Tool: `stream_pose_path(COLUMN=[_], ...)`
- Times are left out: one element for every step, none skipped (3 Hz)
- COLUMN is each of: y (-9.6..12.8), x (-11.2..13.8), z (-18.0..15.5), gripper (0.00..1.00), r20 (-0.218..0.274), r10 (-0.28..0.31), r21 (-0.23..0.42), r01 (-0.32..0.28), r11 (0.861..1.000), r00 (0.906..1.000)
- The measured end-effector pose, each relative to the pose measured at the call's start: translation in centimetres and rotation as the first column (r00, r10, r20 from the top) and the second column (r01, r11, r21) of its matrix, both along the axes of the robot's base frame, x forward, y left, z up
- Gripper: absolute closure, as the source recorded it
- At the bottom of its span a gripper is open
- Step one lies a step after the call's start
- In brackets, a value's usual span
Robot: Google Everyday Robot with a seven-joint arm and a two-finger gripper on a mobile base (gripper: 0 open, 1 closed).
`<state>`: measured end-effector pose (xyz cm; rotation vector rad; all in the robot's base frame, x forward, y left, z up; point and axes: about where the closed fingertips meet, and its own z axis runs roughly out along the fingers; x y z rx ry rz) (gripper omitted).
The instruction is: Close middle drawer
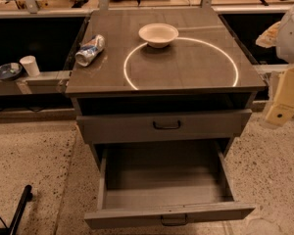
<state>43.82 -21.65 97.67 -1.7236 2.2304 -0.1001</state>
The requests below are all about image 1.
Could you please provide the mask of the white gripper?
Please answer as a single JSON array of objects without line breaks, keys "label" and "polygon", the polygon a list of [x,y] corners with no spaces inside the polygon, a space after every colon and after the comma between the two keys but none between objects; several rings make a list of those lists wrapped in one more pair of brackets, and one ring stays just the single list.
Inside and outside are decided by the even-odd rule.
[{"label": "white gripper", "polygon": [[[257,39],[256,44],[263,48],[276,45],[280,22],[274,23]],[[264,109],[265,122],[281,127],[294,116],[294,65],[279,76],[273,102],[268,102]]]}]

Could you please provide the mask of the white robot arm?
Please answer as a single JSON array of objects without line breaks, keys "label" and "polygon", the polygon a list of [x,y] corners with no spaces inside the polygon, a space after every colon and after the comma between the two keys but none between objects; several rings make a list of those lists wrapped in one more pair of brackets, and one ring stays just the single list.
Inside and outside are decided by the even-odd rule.
[{"label": "white robot arm", "polygon": [[287,70],[271,75],[269,102],[264,109],[266,125],[281,127],[294,116],[294,5],[257,38],[256,44],[274,47],[276,56],[288,63]]}]

